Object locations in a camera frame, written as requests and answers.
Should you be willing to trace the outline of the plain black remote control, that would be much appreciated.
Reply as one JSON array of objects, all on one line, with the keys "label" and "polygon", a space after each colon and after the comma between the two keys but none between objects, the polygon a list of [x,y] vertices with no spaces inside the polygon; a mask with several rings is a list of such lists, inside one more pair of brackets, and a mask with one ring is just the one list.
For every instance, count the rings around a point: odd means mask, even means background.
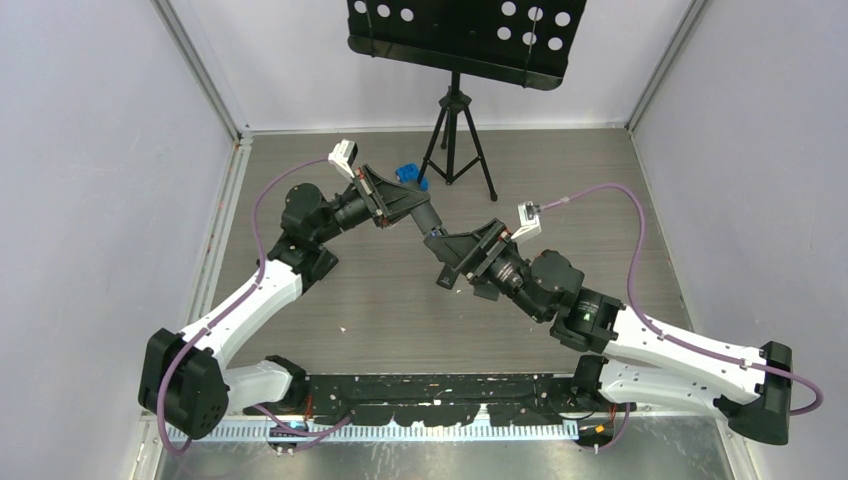
[{"label": "plain black remote control", "polygon": [[419,229],[423,241],[449,234],[443,225],[441,217],[431,203],[429,193],[423,192],[420,194],[420,202],[410,210],[409,214]]}]

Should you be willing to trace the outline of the black battery cover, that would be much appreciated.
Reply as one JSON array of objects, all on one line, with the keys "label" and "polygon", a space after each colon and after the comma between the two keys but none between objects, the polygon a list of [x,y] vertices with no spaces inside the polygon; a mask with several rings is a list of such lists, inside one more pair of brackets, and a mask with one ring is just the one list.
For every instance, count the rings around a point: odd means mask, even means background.
[{"label": "black battery cover", "polygon": [[474,286],[473,294],[479,298],[497,301],[500,295],[498,288],[490,283],[477,284]]}]

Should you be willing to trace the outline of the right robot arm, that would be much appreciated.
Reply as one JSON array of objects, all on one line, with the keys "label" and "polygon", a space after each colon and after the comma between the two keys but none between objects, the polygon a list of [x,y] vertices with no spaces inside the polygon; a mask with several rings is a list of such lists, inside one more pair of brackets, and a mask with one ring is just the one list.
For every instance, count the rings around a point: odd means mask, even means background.
[{"label": "right robot arm", "polygon": [[580,353],[589,372],[571,387],[574,403],[667,403],[725,420],[760,443],[789,441],[792,350],[776,341],[735,345],[674,327],[632,304],[584,287],[584,274],[562,254],[520,255],[499,220],[471,232],[425,234],[425,246],[450,278],[478,296],[509,299],[561,345]]}]

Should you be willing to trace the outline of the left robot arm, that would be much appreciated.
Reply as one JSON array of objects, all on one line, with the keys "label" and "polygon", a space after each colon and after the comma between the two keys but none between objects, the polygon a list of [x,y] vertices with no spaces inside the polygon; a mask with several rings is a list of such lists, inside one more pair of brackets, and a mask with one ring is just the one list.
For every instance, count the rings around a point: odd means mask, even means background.
[{"label": "left robot arm", "polygon": [[269,356],[233,368],[241,347],[277,312],[296,301],[338,263],[326,243],[358,225],[389,228],[421,217],[430,195],[414,182],[395,183],[369,166],[356,169],[347,188],[326,198],[302,183],[286,195],[282,234],[258,249],[256,272],[216,308],[178,332],[162,328],[147,342],[138,402],[191,440],[208,435],[225,414],[272,404],[298,412],[307,398],[301,367]]}]

